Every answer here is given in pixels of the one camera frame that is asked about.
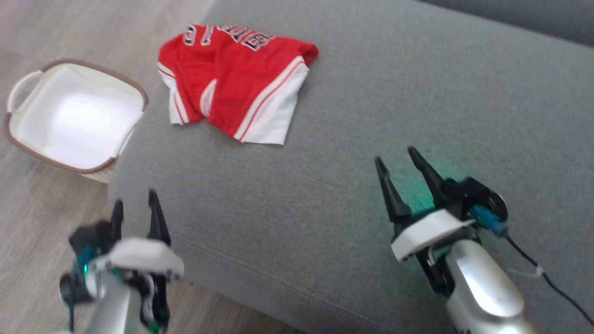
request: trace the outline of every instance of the red jersey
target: red jersey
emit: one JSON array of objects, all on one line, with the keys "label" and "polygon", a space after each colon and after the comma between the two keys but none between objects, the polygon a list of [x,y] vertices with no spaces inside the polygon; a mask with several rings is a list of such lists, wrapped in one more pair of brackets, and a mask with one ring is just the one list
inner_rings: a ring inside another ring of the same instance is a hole
[{"label": "red jersey", "polygon": [[159,52],[173,124],[208,118],[244,142],[283,144],[315,45],[235,24],[189,26]]}]

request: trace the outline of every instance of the gray sofa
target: gray sofa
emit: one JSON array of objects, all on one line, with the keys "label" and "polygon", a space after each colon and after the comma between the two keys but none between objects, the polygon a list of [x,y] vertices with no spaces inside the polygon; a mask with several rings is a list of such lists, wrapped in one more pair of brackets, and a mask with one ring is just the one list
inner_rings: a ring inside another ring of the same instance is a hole
[{"label": "gray sofa", "polygon": [[[150,96],[109,187],[126,235],[146,233],[153,187],[193,282],[312,334],[448,333],[444,298],[391,253],[373,164],[422,209],[414,144],[443,175],[501,193],[514,239],[594,310],[593,49],[407,0],[219,0],[205,23],[297,37],[320,57],[284,146],[172,126],[166,87]],[[591,330],[541,280],[512,278],[546,332]]]}]

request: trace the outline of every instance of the white trim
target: white trim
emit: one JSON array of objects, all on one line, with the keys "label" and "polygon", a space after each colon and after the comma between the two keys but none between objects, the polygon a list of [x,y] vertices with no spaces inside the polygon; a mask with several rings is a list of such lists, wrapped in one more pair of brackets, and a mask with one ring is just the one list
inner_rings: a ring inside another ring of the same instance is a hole
[{"label": "white trim", "polygon": [[304,62],[293,67],[280,86],[264,99],[241,138],[242,142],[279,145],[285,143],[295,113],[297,95],[308,73],[309,68]]},{"label": "white trim", "polygon": [[182,99],[179,96],[177,82],[174,78],[168,76],[167,74],[159,71],[159,75],[161,75],[161,79],[165,83],[165,86],[169,88],[169,121],[171,124],[185,124],[189,123],[188,114],[185,109],[185,105],[182,103]]},{"label": "white trim", "polygon": [[172,70],[168,69],[167,67],[165,67],[165,65],[161,64],[160,62],[157,62],[157,68],[175,78],[175,73],[173,73]]},{"label": "white trim", "polygon": [[182,119],[184,120],[184,123],[189,123],[188,112],[186,111],[185,105],[182,101],[182,97],[179,95],[179,92],[177,90],[175,91],[174,97],[178,101],[177,106],[179,107],[179,113],[182,114]]},{"label": "white trim", "polygon": [[233,135],[233,138],[240,140],[241,137],[244,136],[245,132],[248,129],[249,123],[254,117],[256,111],[258,111],[258,107],[262,104],[264,99],[270,95],[289,75],[289,73],[300,63],[304,62],[303,57],[297,56],[295,57],[287,67],[276,77],[265,89],[263,89],[258,96],[252,102],[252,105],[249,107],[248,112],[245,114],[243,121],[239,125],[237,131]]},{"label": "white trim", "polygon": [[212,79],[211,82],[208,83],[208,86],[200,95],[200,112],[206,117],[210,115],[210,107],[213,105],[213,98],[214,98],[214,88],[217,86],[217,80]]}]

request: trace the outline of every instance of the white basket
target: white basket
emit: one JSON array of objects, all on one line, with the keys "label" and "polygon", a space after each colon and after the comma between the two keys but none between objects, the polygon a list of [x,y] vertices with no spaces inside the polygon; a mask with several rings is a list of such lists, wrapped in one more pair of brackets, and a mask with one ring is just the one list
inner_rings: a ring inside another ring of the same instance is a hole
[{"label": "white basket", "polygon": [[[15,100],[31,81],[35,88]],[[108,182],[148,104],[132,80],[87,62],[64,59],[19,80],[8,96],[8,138],[25,152],[101,182]]]}]

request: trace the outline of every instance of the cushion seam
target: cushion seam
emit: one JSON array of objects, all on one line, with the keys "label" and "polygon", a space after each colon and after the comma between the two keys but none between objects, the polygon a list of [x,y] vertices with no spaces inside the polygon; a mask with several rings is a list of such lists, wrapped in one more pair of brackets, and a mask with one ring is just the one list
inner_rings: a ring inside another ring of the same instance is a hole
[{"label": "cushion seam", "polygon": [[349,310],[348,308],[346,308],[344,306],[338,305],[338,304],[333,303],[333,302],[331,302],[331,301],[329,301],[329,300],[327,300],[327,299],[325,299],[323,297],[320,297],[318,295],[315,295],[312,292],[309,292],[309,291],[307,291],[307,290],[305,290],[303,288],[300,288],[300,287],[298,287],[298,286],[296,286],[296,285],[294,285],[292,283],[289,283],[289,282],[287,282],[286,280],[284,280],[284,279],[282,279],[280,277],[277,277],[277,276],[272,275],[271,273],[265,272],[262,269],[259,269],[257,267],[254,267],[254,266],[252,266],[252,265],[250,265],[250,264],[248,264],[248,263],[246,263],[246,262],[244,262],[242,260],[236,259],[236,258],[234,258],[234,257],[232,257],[230,255],[225,254],[225,253],[221,253],[221,252],[216,251],[216,250],[214,250],[212,248],[209,248],[209,247],[206,247],[204,245],[198,244],[198,243],[196,243],[194,241],[191,241],[191,240],[188,240],[188,239],[186,239],[186,241],[189,242],[188,245],[190,246],[190,248],[192,248],[194,250],[201,251],[201,252],[206,253],[206,254],[209,254],[209,255],[211,255],[213,257],[221,258],[225,262],[228,262],[228,263],[230,263],[230,264],[232,264],[232,265],[234,265],[236,267],[239,267],[239,268],[244,269],[244,270],[246,270],[248,272],[251,272],[252,274],[256,274],[257,276],[265,279],[266,281],[279,283],[279,285],[282,286],[285,290],[291,291],[291,292],[293,292],[293,293],[295,293],[295,294],[297,294],[297,295],[299,295],[301,297],[304,297],[307,300],[313,301],[313,302],[315,302],[315,303],[317,303],[319,305],[324,306],[324,303],[325,303],[325,304],[327,304],[329,306],[332,306],[332,307],[340,310],[342,313],[345,313],[347,315],[347,317],[350,318],[350,319],[354,319],[354,320],[356,320],[357,322],[360,322],[360,323],[364,322],[364,320],[365,320],[366,322],[372,323],[372,324],[378,326],[379,328],[387,329],[387,330],[389,330],[390,332],[393,332],[393,333],[396,332],[395,329],[392,328],[392,327],[386,326],[386,325],[384,325],[384,324],[382,324],[382,323],[380,323],[380,322],[378,322],[376,320],[373,320],[373,319],[371,319],[371,318],[369,318],[367,316],[364,316],[364,315],[359,314],[359,313],[357,313],[355,311]]}]

